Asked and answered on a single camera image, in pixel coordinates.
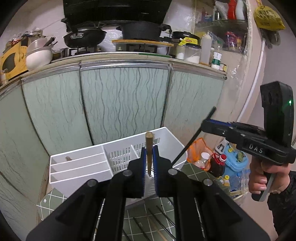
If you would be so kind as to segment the person right hand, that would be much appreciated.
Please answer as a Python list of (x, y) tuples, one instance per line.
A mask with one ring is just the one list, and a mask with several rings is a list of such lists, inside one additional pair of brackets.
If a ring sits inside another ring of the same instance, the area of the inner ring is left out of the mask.
[(269, 161), (253, 157), (250, 163), (250, 175), (248, 182), (249, 192), (252, 194), (260, 194), (267, 189), (267, 176), (265, 173), (275, 174), (273, 183), (269, 189), (269, 193), (280, 193), (286, 190), (290, 184), (290, 168), (291, 164), (282, 166), (272, 165)]

